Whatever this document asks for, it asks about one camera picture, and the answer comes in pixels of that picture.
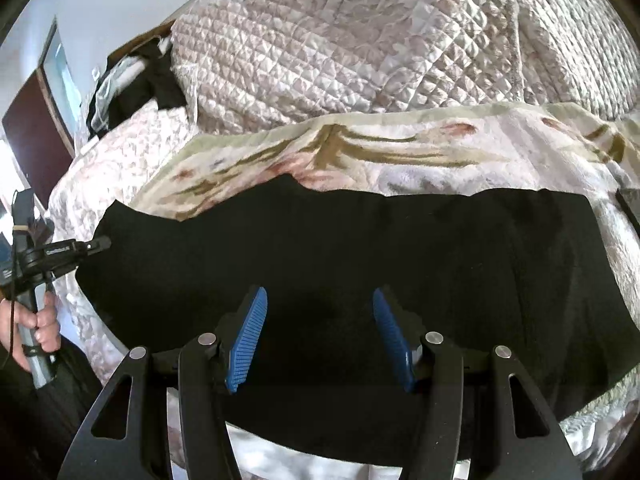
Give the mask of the person's left hand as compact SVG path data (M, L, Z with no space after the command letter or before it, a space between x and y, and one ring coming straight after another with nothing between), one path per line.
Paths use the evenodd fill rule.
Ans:
M29 364L22 348L20 327L35 331L35 338L43 351L52 353L61 348L61 325L58 322L56 296L46 290L42 296L44 307L38 313L30 312L22 304L14 304L14 318L11 318L11 303L1 299L1 344L3 348L12 350L12 358L27 373Z

